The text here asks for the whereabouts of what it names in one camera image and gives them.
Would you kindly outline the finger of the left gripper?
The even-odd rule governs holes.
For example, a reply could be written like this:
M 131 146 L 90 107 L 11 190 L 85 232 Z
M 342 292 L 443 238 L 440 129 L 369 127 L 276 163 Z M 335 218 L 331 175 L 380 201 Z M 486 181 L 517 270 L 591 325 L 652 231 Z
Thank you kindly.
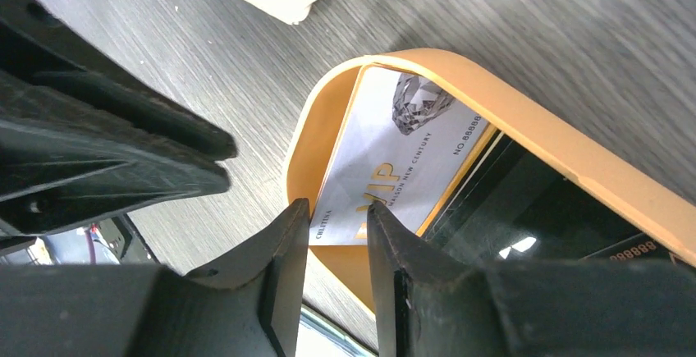
M 37 0 L 1 0 L 1 68 L 111 113 L 213 161 L 238 154 L 231 134 L 135 78 Z
M 107 112 L 1 75 L 1 235 L 38 236 L 230 188 L 214 161 Z

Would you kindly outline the yellow oval tray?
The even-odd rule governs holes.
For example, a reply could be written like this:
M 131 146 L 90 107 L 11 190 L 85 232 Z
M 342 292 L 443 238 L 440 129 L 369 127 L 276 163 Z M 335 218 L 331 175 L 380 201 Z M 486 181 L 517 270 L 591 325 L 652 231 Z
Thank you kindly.
M 466 57 L 417 48 L 357 57 L 331 69 L 312 89 L 284 166 L 288 199 L 315 202 L 350 93 L 364 66 L 434 79 L 581 189 L 667 248 L 679 265 L 695 265 L 695 208 L 600 144 L 526 98 Z

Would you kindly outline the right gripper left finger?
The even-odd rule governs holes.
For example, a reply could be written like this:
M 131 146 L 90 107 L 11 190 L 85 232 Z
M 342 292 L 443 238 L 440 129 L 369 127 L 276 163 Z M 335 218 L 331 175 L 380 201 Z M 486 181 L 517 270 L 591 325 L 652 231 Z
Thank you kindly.
M 309 240 L 296 199 L 186 275 L 161 264 L 4 265 L 4 356 L 292 356 Z

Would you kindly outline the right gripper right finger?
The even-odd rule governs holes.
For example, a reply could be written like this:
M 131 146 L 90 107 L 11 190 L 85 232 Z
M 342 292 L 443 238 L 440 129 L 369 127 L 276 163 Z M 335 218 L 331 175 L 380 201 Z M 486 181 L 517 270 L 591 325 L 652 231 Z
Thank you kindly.
M 381 356 L 692 356 L 695 275 L 660 260 L 460 263 L 367 212 Z

